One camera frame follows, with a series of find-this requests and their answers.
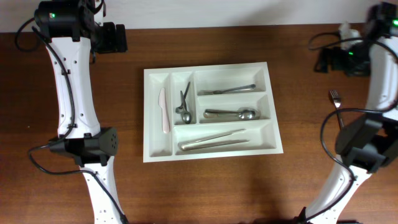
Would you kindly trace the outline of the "steel fork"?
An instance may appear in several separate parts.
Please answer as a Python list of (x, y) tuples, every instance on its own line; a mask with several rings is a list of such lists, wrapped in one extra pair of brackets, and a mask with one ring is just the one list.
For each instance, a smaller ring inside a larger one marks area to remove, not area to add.
[[(341, 107), (341, 96), (338, 94), (336, 90), (329, 90), (328, 96), (330, 101), (333, 103), (336, 110)], [(344, 128), (344, 121), (340, 113), (337, 113), (337, 119), (339, 122), (340, 129)]]
[(255, 84), (250, 84), (250, 85), (244, 85), (244, 86), (239, 86), (239, 87), (234, 87), (234, 88), (228, 88), (224, 90), (203, 90), (201, 93), (203, 95), (221, 95), (225, 93), (236, 93), (236, 92), (242, 92), (242, 91), (251, 91), (256, 88)]

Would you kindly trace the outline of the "small steel teaspoon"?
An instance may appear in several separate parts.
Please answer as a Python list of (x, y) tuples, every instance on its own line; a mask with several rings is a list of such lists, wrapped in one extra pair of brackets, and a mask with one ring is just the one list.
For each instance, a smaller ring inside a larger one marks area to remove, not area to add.
[[(180, 97), (181, 100), (183, 99), (183, 92), (180, 92)], [(185, 124), (190, 124), (192, 121), (192, 116), (190, 114), (190, 112), (187, 110), (187, 105), (185, 106), (185, 109), (181, 112), (182, 115), (182, 120)]]
[(185, 106), (186, 106), (186, 101), (185, 101), (185, 99), (186, 99), (186, 97), (187, 97), (189, 88), (190, 88), (190, 82), (188, 82), (187, 87), (186, 87), (186, 89), (185, 89), (185, 92), (184, 92), (184, 94), (183, 94), (183, 99), (182, 99), (181, 105), (180, 105), (179, 107), (176, 107), (176, 109), (175, 109), (175, 112), (176, 112), (177, 114), (180, 114), (180, 113), (185, 109)]

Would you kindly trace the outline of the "pink plastic knife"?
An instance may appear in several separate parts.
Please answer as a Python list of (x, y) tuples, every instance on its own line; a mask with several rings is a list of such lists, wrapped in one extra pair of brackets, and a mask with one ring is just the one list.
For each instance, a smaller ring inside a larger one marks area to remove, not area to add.
[(163, 131), (163, 133), (167, 134), (170, 132), (170, 121), (169, 121), (169, 116), (168, 116), (165, 88), (160, 89), (159, 97), (158, 97), (158, 105), (161, 108), (162, 131)]

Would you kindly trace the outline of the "steel serving tongs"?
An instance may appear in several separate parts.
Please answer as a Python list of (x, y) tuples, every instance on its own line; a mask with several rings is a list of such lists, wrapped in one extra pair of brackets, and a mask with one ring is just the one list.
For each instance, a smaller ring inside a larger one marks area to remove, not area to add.
[(185, 141), (185, 142), (180, 142), (180, 143), (178, 143), (178, 148), (181, 151), (187, 152), (187, 151), (193, 151), (193, 150), (204, 149), (204, 148), (209, 148), (209, 147), (218, 147), (218, 146), (225, 146), (225, 145), (249, 142), (248, 139), (227, 139), (225, 141), (215, 141), (215, 139), (232, 136), (234, 134), (245, 132), (245, 130), (246, 129), (237, 129), (237, 130), (214, 134), (211, 136), (206, 136), (206, 137), (199, 138), (199, 139), (193, 139), (193, 140), (189, 140), (189, 141)]

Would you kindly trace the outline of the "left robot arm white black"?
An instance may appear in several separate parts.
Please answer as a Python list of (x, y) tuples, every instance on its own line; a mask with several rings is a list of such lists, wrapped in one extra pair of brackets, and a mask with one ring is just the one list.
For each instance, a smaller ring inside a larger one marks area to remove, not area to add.
[(33, 28), (52, 61), (58, 98), (57, 137), (46, 147), (69, 157), (88, 186), (95, 223), (127, 223), (114, 179), (115, 128), (100, 126), (90, 79), (97, 54), (125, 53), (125, 26), (104, 22), (104, 1), (42, 1)]

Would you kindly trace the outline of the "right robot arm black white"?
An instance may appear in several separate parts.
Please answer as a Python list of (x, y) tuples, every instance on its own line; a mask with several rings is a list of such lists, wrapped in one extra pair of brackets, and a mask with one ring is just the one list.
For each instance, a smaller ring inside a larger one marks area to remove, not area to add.
[(319, 47), (314, 71), (341, 70), (349, 77), (369, 76), (366, 107), (349, 124), (340, 124), (335, 152), (325, 152), (335, 165), (319, 196), (302, 209), (294, 223), (339, 223), (357, 189), (379, 168), (397, 159), (397, 5), (380, 2), (369, 8), (364, 31), (345, 22), (339, 38)]

